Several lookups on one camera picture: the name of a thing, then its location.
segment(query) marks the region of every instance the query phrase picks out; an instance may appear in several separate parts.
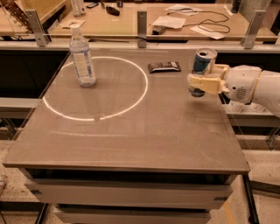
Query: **bottle cap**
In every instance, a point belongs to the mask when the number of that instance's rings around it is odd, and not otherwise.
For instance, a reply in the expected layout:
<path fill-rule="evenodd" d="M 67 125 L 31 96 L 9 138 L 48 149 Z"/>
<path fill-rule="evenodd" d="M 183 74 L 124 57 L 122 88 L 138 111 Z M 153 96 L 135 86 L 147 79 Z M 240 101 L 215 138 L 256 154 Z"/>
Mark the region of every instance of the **bottle cap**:
<path fill-rule="evenodd" d="M 70 29 L 72 34 L 77 34 L 81 32 L 80 26 L 78 24 L 71 24 Z"/>

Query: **bottle label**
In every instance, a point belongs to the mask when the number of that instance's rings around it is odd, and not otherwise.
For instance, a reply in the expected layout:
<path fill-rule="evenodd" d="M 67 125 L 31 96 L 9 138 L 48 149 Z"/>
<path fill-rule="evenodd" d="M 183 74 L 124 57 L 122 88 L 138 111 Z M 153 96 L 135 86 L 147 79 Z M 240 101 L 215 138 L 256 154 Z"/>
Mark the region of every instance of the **bottle label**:
<path fill-rule="evenodd" d="M 73 60 L 81 82 L 90 82 L 92 78 L 90 59 L 86 52 L 73 53 Z"/>

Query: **white circle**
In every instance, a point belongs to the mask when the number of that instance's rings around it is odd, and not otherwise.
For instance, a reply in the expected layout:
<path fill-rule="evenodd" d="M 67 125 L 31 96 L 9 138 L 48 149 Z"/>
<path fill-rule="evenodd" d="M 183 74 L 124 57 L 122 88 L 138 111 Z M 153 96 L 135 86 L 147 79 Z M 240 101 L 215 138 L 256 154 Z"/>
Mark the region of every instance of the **white circle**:
<path fill-rule="evenodd" d="M 117 57 L 105 57 L 105 56 L 100 56 L 100 57 L 92 57 L 91 58 L 92 60 L 96 60 L 96 59 L 113 59 L 113 60 L 122 60 L 122 61 L 125 61 L 125 62 L 128 62 L 130 63 L 131 65 L 137 67 L 140 72 L 142 73 L 144 79 L 145 79 L 145 82 L 146 82 L 146 85 L 145 85 L 145 90 L 143 91 L 143 94 L 140 96 L 140 98 L 138 99 L 138 101 L 136 101 L 135 103 L 133 103 L 131 106 L 129 106 L 128 108 L 124 109 L 124 110 L 121 110 L 120 112 L 117 112 L 117 113 L 114 113 L 113 115 L 105 115 L 105 116 L 102 116 L 100 117 L 100 120 L 105 120 L 105 119 L 108 119 L 108 118 L 112 118 L 114 116 L 119 116 L 121 114 L 124 114 L 126 112 L 128 112 L 129 110 L 133 109 L 137 104 L 140 103 L 140 101 L 145 97 L 146 93 L 147 93 L 147 90 L 148 90 L 148 77 L 145 73 L 145 71 L 140 67 L 138 66 L 137 64 L 133 63 L 132 61 L 130 60 L 126 60 L 126 59 L 122 59 L 122 58 L 117 58 Z M 73 62 L 63 66 L 61 68 L 61 70 L 64 68 L 64 67 L 68 67 L 70 65 L 72 65 Z M 66 119 L 70 119 L 70 120 L 75 120 L 75 121 L 82 121 L 82 122 L 93 122 L 95 119 L 94 118 L 79 118 L 79 117 L 73 117 L 73 116 L 69 116 L 69 115 L 64 115 L 63 113 L 57 111 L 56 109 L 54 109 L 47 101 L 47 99 L 45 97 L 43 97 L 43 102 L 44 104 L 55 114 L 59 115 L 59 116 L 62 116 Z"/>

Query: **white paper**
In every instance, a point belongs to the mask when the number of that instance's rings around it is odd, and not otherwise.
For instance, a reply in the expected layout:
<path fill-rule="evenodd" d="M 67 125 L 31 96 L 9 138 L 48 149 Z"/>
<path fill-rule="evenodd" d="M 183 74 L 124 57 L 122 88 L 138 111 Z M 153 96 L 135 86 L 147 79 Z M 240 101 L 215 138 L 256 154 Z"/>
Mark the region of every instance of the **white paper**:
<path fill-rule="evenodd" d="M 194 7 L 179 4 L 179 3 L 173 5 L 172 7 L 167 8 L 167 10 L 169 12 L 182 13 L 182 14 L 187 15 L 187 16 L 192 16 L 192 15 L 198 14 L 198 11 L 202 11 L 199 8 L 194 8 Z"/>
<path fill-rule="evenodd" d="M 194 26 L 191 28 L 191 30 L 195 31 L 195 32 L 198 32 L 198 33 L 201 33 L 205 36 L 208 36 L 210 38 L 213 38 L 213 39 L 223 39 L 224 37 L 226 37 L 226 35 L 220 33 L 220 32 L 213 32 L 212 30 L 210 29 L 207 29 L 206 27 L 200 25 L 199 27 L 198 26 Z"/>
<path fill-rule="evenodd" d="M 161 25 L 168 28 L 179 29 L 185 24 L 186 19 L 181 17 L 159 17 L 152 25 Z"/>
<path fill-rule="evenodd" d="M 70 25 L 78 25 L 81 26 L 85 23 L 85 20 L 79 20 L 79 19 L 69 19 L 65 23 L 61 24 L 62 28 L 70 29 Z"/>

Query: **can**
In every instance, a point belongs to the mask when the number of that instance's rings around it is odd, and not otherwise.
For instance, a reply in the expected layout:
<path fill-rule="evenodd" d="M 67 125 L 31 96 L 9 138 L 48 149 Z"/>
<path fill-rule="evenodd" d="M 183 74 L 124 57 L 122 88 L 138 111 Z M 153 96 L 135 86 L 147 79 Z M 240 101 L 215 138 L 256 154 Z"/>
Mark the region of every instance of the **can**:
<path fill-rule="evenodd" d="M 211 73 L 217 58 L 217 52 L 210 48 L 200 48 L 196 51 L 193 70 L 194 74 Z"/>
<path fill-rule="evenodd" d="M 196 51 L 192 73 L 209 74 L 212 72 L 218 53 L 214 49 L 200 48 Z M 199 88 L 189 86 L 189 91 L 194 97 L 201 97 L 205 92 Z"/>

